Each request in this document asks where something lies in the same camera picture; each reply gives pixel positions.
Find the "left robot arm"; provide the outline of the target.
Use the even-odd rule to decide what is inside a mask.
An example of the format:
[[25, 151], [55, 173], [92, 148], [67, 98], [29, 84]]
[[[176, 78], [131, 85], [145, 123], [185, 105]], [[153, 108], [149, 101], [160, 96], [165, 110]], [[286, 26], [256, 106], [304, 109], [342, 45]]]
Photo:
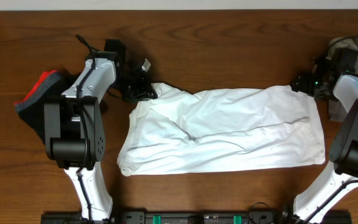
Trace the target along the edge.
[[69, 176], [81, 203], [74, 223], [110, 222], [113, 200], [101, 168], [106, 138], [100, 102], [112, 87], [129, 102], [156, 98], [149, 68], [147, 59], [133, 65], [116, 57], [87, 58], [74, 83], [44, 104], [47, 156]]

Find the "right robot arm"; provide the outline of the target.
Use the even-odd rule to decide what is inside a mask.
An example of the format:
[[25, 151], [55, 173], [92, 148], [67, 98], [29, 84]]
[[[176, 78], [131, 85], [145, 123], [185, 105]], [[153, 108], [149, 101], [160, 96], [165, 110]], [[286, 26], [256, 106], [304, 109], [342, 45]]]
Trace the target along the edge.
[[282, 223], [350, 223], [348, 215], [330, 210], [350, 191], [358, 188], [358, 74], [355, 56], [320, 56], [314, 61], [308, 83], [295, 85], [317, 96], [324, 90], [338, 100], [346, 111], [339, 132], [329, 150], [329, 162], [288, 209]]

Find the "white t-shirt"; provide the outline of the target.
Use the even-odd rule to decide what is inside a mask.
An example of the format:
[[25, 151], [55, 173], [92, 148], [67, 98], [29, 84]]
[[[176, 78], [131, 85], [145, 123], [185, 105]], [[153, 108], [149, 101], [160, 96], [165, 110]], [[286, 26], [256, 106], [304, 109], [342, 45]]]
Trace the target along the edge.
[[195, 94], [165, 83], [129, 116], [121, 173], [168, 175], [308, 166], [325, 162], [315, 100], [289, 86]]

